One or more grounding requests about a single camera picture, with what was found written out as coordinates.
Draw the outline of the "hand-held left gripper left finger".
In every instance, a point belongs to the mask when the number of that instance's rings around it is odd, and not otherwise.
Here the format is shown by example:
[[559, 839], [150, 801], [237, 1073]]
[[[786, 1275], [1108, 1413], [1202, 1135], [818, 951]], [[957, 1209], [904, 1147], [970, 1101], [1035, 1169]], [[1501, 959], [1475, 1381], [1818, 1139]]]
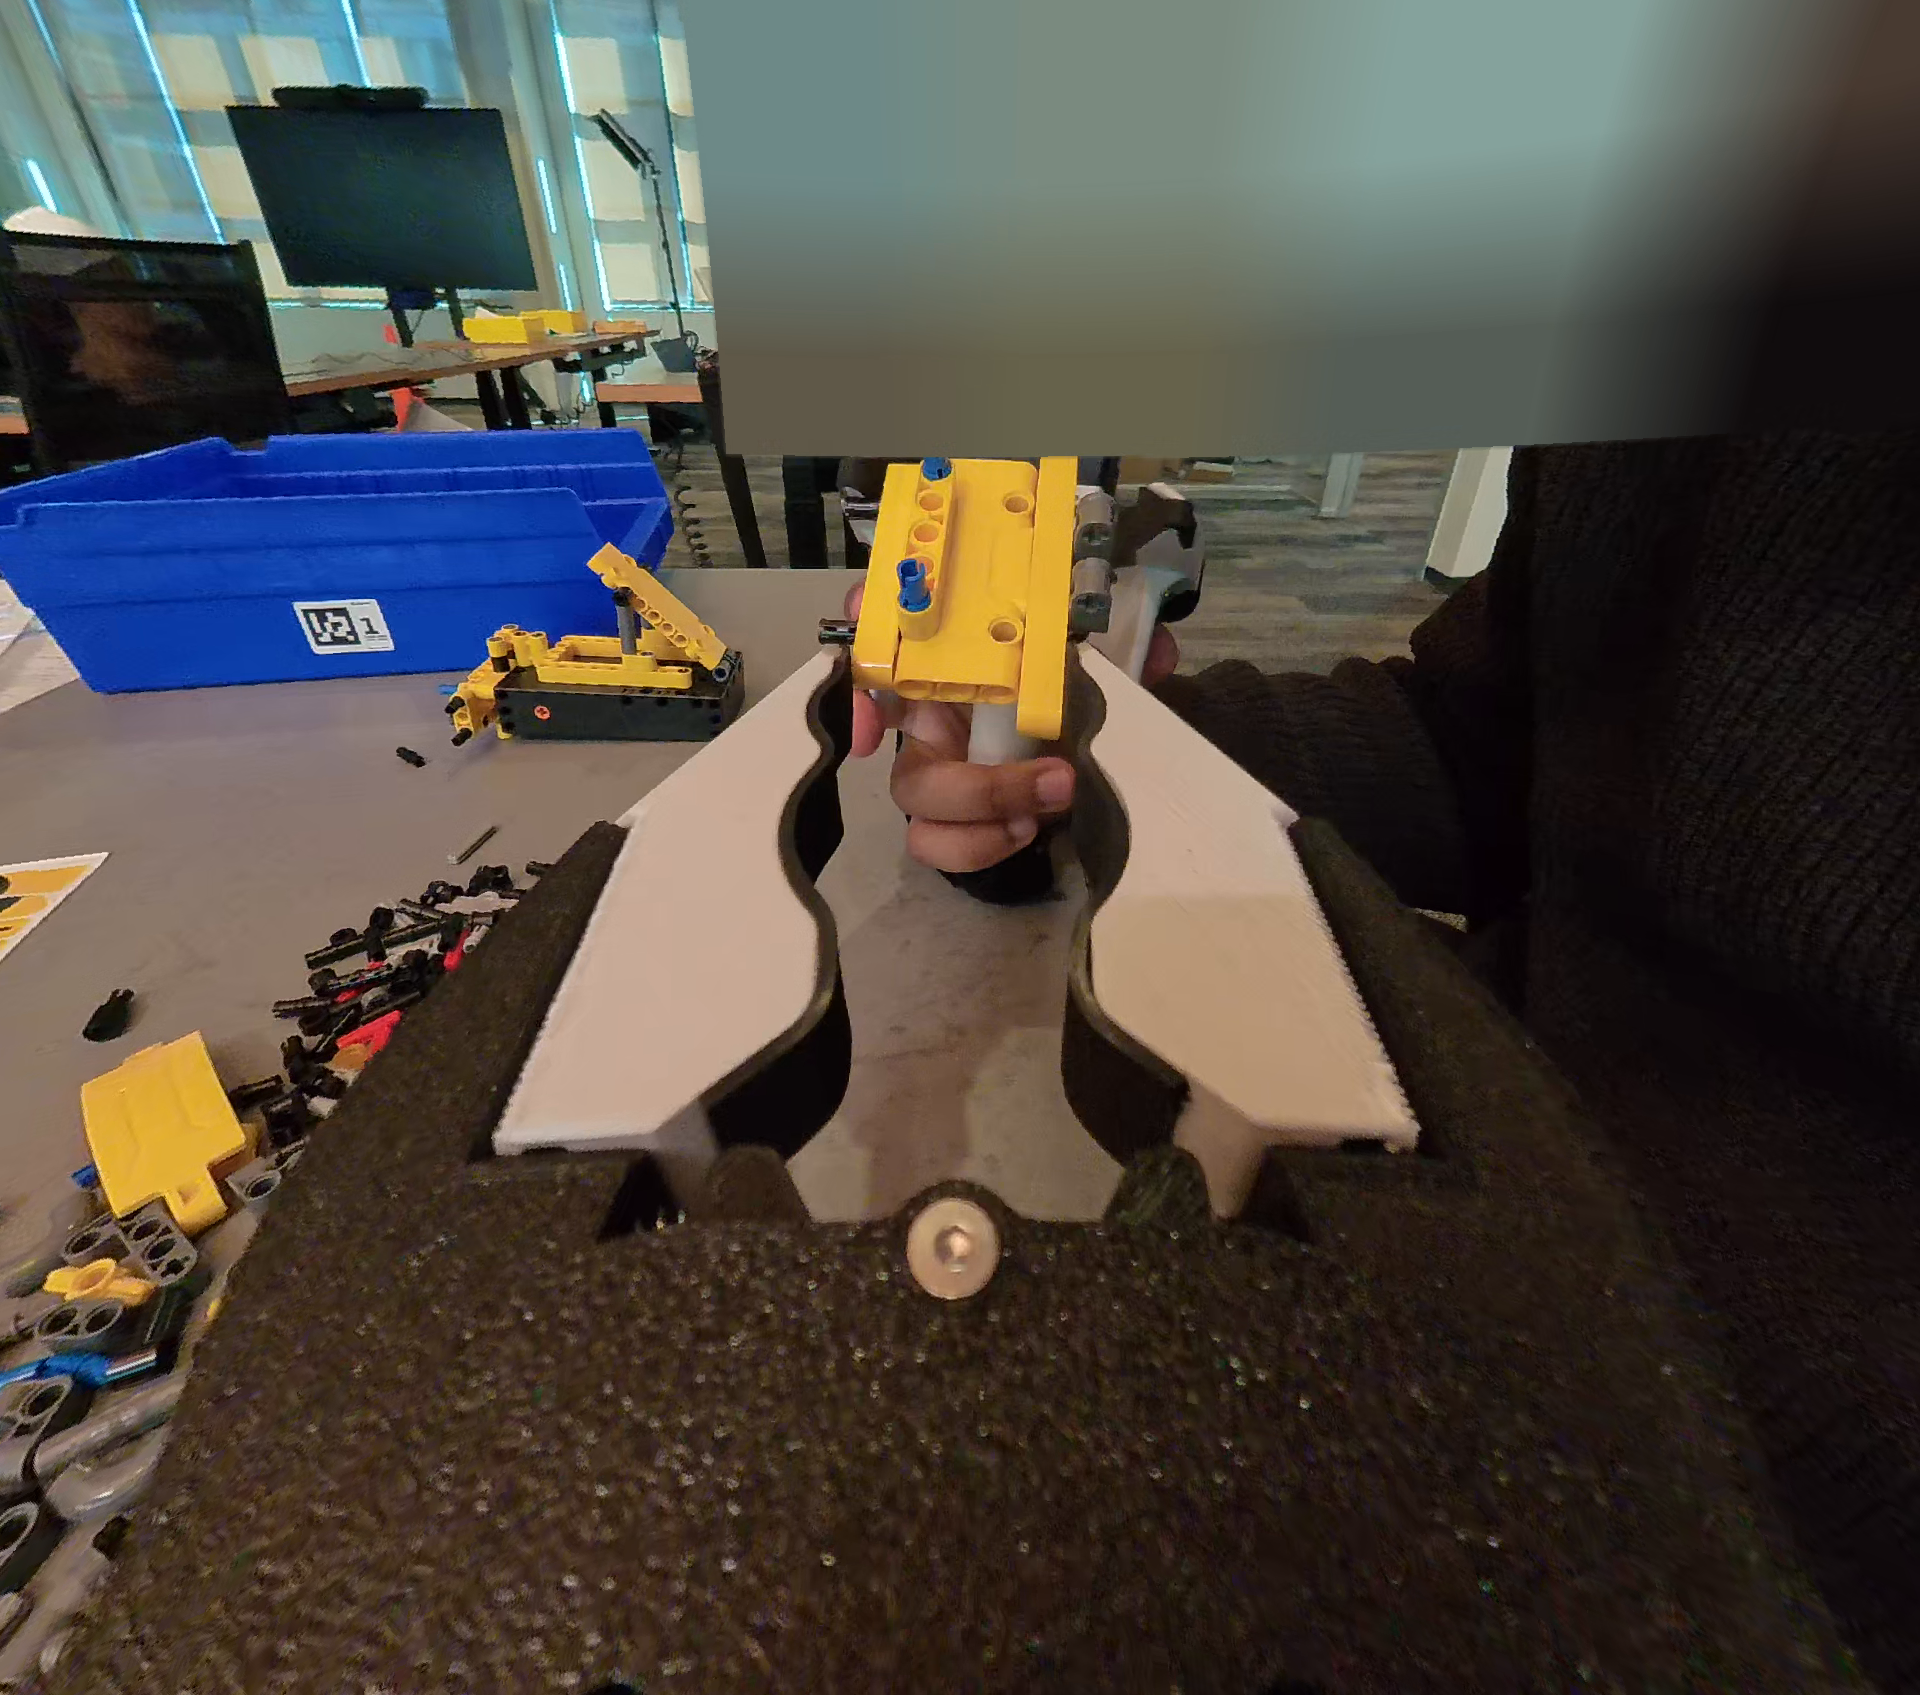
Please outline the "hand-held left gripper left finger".
[[619, 821], [493, 1155], [623, 1157], [686, 1201], [736, 1149], [791, 1163], [851, 1085], [839, 923], [851, 663], [815, 651]]

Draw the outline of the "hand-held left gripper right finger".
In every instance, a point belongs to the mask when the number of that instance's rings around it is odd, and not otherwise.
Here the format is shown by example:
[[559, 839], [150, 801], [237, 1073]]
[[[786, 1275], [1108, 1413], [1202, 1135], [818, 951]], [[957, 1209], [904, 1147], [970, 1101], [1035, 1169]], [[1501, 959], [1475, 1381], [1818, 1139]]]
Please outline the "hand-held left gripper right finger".
[[1172, 1145], [1239, 1217], [1273, 1149], [1414, 1151], [1419, 1115], [1296, 843], [1298, 815], [1103, 651], [1072, 679], [1069, 1105]]

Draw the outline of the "yellow brick assembly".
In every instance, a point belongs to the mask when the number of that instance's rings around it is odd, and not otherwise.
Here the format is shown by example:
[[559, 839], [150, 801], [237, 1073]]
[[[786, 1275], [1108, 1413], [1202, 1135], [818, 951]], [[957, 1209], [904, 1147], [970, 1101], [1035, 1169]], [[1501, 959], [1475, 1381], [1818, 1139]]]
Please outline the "yellow brick assembly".
[[968, 711], [974, 763], [1062, 733], [1071, 641], [1110, 619], [1114, 501], [1074, 457], [900, 459], [872, 505], [853, 619], [825, 619], [872, 695]]

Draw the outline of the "person's right forearm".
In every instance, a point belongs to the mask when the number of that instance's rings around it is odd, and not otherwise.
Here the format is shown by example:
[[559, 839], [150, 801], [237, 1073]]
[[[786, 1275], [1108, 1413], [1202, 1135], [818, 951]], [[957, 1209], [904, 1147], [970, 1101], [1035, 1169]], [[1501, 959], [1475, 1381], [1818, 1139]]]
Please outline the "person's right forearm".
[[1377, 867], [1410, 907], [1489, 929], [1528, 881], [1530, 657], [1525, 579], [1479, 573], [1405, 655], [1330, 673], [1244, 659], [1174, 673], [1161, 629], [1145, 679], [1189, 725]]

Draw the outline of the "person's right hand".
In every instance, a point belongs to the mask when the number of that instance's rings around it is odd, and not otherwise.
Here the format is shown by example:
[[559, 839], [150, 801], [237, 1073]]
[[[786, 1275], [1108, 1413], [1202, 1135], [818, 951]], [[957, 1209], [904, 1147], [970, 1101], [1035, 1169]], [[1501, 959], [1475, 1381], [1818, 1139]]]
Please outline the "person's right hand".
[[974, 761], [967, 709], [854, 691], [853, 755], [878, 753], [887, 735], [894, 735], [890, 795], [906, 817], [909, 853], [946, 875], [996, 867], [1074, 807], [1078, 773], [1066, 757]]

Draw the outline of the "yellow and black brick model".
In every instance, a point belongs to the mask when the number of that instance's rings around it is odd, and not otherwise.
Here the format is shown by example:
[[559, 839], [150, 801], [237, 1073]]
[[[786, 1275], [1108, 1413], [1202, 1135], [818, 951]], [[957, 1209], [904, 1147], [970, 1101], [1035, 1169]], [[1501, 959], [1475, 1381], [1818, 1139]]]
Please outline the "yellow and black brick model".
[[602, 545], [588, 567], [614, 601], [613, 633], [553, 637], [501, 625], [445, 697], [451, 741], [703, 743], [747, 701], [745, 653], [634, 555]]

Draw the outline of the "person's black sweater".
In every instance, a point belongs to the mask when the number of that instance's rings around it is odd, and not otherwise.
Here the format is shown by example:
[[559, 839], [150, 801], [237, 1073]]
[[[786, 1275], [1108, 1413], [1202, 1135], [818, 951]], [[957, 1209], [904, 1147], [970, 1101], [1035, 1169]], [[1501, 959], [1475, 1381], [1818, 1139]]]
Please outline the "person's black sweater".
[[1522, 841], [1527, 1011], [1916, 1690], [1916, 433], [1521, 449], [1419, 705]]

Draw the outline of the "blue plastic bin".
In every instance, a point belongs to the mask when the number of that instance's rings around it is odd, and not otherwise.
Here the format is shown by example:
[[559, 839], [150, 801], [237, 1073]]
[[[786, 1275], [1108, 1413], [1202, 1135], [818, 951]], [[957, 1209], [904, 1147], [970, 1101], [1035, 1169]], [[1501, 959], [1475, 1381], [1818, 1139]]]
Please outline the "blue plastic bin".
[[522, 501], [565, 491], [601, 541], [656, 567], [677, 511], [648, 441], [628, 429], [502, 429], [275, 437], [231, 451], [198, 485], [208, 497], [486, 493]]

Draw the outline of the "yellow curved panel brick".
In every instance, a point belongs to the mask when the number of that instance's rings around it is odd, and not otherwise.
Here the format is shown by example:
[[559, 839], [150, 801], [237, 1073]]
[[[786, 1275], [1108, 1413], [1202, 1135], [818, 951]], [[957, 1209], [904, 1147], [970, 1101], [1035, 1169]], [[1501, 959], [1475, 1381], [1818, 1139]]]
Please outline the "yellow curved panel brick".
[[158, 1201], [198, 1235], [227, 1217], [225, 1183], [257, 1153], [200, 1033], [141, 1049], [85, 1083], [81, 1111], [117, 1219]]

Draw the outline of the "blue bin with tag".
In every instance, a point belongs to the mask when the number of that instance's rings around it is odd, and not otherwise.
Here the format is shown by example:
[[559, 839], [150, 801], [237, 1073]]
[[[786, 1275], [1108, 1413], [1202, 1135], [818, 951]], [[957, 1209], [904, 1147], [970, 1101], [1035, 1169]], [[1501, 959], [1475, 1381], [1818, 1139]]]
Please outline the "blue bin with tag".
[[468, 671], [501, 625], [604, 631], [602, 547], [658, 567], [662, 497], [561, 489], [41, 503], [4, 579], [102, 695]]

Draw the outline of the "wooden office desk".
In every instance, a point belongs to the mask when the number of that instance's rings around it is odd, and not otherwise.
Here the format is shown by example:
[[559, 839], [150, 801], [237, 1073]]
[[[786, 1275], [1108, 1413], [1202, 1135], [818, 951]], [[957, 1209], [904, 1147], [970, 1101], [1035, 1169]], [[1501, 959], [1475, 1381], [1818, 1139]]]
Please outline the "wooden office desk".
[[289, 397], [314, 401], [350, 393], [427, 389], [453, 377], [472, 377], [486, 423], [528, 429], [535, 423], [526, 371], [536, 365], [556, 375], [599, 383], [614, 367], [645, 361], [654, 331], [642, 321], [599, 323], [587, 333], [546, 335], [525, 343], [475, 343], [466, 339], [421, 345], [389, 343], [380, 351], [321, 357], [284, 371]]

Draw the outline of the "black light stand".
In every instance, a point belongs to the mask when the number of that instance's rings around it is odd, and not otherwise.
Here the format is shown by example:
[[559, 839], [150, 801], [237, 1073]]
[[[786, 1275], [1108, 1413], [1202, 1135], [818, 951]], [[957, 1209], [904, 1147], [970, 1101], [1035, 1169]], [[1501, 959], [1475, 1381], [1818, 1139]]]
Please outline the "black light stand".
[[634, 171], [636, 181], [646, 189], [646, 217], [656, 231], [661, 263], [665, 267], [668, 307], [674, 317], [674, 333], [652, 339], [652, 351], [661, 365], [670, 373], [697, 375], [700, 363], [700, 339], [690, 331], [686, 307], [683, 301], [680, 271], [674, 253], [674, 237], [668, 227], [661, 161], [648, 145], [636, 139], [634, 131], [606, 107], [596, 109], [591, 121], [606, 145]]

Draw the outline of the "yellow sticker sheet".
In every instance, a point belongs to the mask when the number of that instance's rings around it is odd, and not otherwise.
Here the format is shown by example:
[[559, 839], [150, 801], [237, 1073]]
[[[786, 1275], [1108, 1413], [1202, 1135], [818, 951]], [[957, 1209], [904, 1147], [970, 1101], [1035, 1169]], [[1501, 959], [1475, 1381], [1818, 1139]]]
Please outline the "yellow sticker sheet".
[[85, 851], [2, 863], [0, 955], [28, 939], [104, 861], [106, 851]]

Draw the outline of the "printed paper sheets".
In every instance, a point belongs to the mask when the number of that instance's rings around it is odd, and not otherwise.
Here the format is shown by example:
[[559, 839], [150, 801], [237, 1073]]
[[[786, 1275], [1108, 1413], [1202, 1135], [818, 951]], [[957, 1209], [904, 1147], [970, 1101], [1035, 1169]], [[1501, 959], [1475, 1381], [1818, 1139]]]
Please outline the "printed paper sheets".
[[2, 711], [39, 699], [81, 675], [41, 617], [2, 583]]

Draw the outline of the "pile of small bricks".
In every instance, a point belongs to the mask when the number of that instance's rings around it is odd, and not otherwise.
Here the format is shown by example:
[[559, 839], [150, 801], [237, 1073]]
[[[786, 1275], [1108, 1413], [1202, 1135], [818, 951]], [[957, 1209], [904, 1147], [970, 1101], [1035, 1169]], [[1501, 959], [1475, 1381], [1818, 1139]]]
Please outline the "pile of small bricks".
[[186, 1375], [278, 1191], [409, 1011], [468, 963], [549, 871], [454, 861], [453, 879], [372, 905], [304, 953], [269, 1011], [278, 1053], [228, 1077], [257, 1139], [198, 1235], [163, 1203], [117, 1219], [85, 1163], [4, 1235], [2, 1678], [39, 1690], [104, 1584], [155, 1482]]

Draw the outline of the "black monitor on stand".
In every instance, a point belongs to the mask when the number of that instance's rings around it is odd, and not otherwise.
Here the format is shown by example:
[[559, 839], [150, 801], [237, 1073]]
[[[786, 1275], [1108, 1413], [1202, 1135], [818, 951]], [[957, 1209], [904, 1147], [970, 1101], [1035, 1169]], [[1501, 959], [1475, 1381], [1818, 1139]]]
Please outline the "black monitor on stand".
[[287, 279], [376, 289], [403, 345], [435, 305], [464, 337], [466, 297], [539, 287], [501, 109], [332, 83], [225, 113]]

